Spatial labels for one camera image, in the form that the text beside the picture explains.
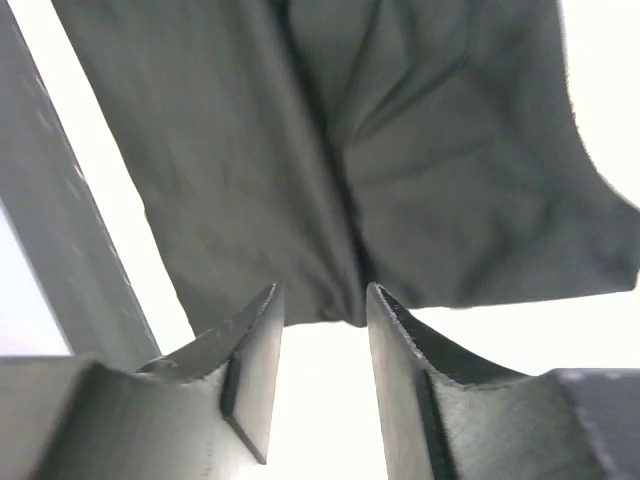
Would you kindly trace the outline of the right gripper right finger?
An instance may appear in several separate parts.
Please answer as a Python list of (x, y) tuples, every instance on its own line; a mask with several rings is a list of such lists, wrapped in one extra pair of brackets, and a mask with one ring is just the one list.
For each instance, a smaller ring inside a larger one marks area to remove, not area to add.
[(390, 478), (638, 477), (637, 370), (522, 374), (421, 323), (378, 284), (366, 314)]

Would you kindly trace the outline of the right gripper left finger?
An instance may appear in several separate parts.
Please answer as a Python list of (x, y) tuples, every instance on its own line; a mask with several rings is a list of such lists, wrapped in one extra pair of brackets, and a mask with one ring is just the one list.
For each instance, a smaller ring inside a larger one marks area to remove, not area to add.
[(267, 457), (285, 295), (139, 371), (86, 357), (1, 361), (5, 479), (243, 479)]

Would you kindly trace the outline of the black t shirt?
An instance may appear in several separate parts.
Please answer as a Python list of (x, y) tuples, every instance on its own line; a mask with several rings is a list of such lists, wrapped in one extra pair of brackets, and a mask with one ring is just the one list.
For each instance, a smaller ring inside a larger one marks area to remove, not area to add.
[(554, 1), (58, 1), (195, 332), (630, 291)]

